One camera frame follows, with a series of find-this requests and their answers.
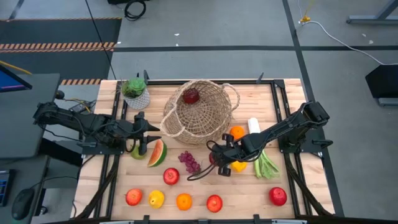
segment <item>bell pepper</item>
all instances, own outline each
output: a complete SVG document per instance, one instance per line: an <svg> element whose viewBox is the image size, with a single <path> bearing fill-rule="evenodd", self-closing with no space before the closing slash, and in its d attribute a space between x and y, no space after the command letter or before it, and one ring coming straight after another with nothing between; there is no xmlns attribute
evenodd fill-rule
<svg viewBox="0 0 398 224"><path fill-rule="evenodd" d="M235 161L231 163L231 168L232 170L235 170L236 172L242 172L248 166L247 162L238 162Z"/></svg>

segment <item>wooden table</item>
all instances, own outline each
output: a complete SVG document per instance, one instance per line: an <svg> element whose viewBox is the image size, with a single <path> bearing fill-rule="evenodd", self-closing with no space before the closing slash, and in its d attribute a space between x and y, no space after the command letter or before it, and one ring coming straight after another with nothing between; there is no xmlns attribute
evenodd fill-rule
<svg viewBox="0 0 398 224"><path fill-rule="evenodd" d="M285 79L285 86L291 112L296 111L305 102L304 92L300 79ZM148 86L151 95L151 103L144 110L145 118L150 124L159 127L163 117L164 106L177 88L177 85ZM240 106L233 112L231 125L241 125L248 133L247 121L256 117L262 130L276 124L277 118L272 100L270 85L234 85L241 95ZM111 114L116 81L102 81L99 88L95 113ZM234 105L236 96L229 88L226 88L231 102ZM280 105L282 97L278 91ZM123 98L120 98L118 119L121 115ZM136 110L127 111L127 120L133 121ZM209 150L206 147L190 147L164 136L161 132L148 133L149 135L162 136L168 147L167 157L157 167L147 167L147 163L154 142L148 144L147 156L144 160L133 159L128 153L120 158L118 179L114 196L112 220L142 220L144 215L150 215L151 220L181 220L181 219L252 219L253 214L259 214L260 218L293 218L292 201L290 198L289 184L284 164L283 155L279 152L277 141L272 141L266 146L269 158L280 169L280 177L275 179L258 179L254 175L253 163L249 163L246 170L241 173L233 172L231 177L222 177L216 173L216 169L207 177L189 182L185 165L180 163L177 156L189 150L196 161L202 163L201 167L207 167ZM312 154L301 154L303 171L308 188L318 201L333 213L328 184L321 160ZM75 195L77 214L79 214L98 189L100 181L103 156L96 156L81 170L80 179ZM180 171L180 180L176 185L169 186L163 181L162 174L166 168L175 167ZM273 187L282 187L288 195L287 203L282 207L273 206L267 198L268 191ZM125 193L132 188L142 189L144 196L138 206L130 207L125 202ZM148 194L152 190L161 190L165 194L165 202L162 208L152 209L147 203ZM178 194L188 193L192 195L193 206L188 211L180 211L175 199ZM223 209L218 213L211 213L206 208L206 200L212 194L218 194L223 199ZM300 211L304 212L302 194L297 187ZM108 193L103 197L101 215L105 214Z"/></svg>

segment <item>black floor mat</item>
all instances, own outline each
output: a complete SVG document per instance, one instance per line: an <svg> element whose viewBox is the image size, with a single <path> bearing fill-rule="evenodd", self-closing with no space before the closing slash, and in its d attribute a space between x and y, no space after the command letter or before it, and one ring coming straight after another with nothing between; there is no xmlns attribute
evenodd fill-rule
<svg viewBox="0 0 398 224"><path fill-rule="evenodd" d="M118 41L121 19L95 22L105 46L113 46ZM1 24L5 33L0 36L0 60L32 73L59 73L63 80L108 78L109 62L91 19L13 20ZM111 58L112 51L107 49Z"/></svg>
<svg viewBox="0 0 398 224"><path fill-rule="evenodd" d="M103 42L118 40L121 19L95 19ZM91 19L1 21L2 44L99 42Z"/></svg>
<svg viewBox="0 0 398 224"><path fill-rule="evenodd" d="M104 51L3 53L0 60L35 73L59 73L61 79L107 79L109 62ZM16 74L22 72L11 69Z"/></svg>

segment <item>orange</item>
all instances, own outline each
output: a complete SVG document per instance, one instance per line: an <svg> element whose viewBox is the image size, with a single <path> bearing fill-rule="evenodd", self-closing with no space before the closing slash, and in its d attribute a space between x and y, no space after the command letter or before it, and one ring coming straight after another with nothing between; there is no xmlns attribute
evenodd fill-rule
<svg viewBox="0 0 398 224"><path fill-rule="evenodd" d="M186 211L192 206L192 198L189 194L180 194L177 196L177 207L180 210Z"/></svg>
<svg viewBox="0 0 398 224"><path fill-rule="evenodd" d="M244 129L242 126L233 126L229 133L234 136L234 140L237 140L244 136Z"/></svg>

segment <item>white pot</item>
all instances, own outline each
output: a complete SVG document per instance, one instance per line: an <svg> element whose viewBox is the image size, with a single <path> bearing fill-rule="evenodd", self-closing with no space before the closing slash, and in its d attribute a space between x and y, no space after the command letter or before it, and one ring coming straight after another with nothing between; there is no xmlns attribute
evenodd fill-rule
<svg viewBox="0 0 398 224"><path fill-rule="evenodd" d="M147 107L150 103L150 95L148 92L148 89L145 88L144 92L141 94L141 96L138 96L136 98L130 98L130 97L126 97L124 96L124 101L126 101L126 103L135 110L142 110L145 107Z"/></svg>

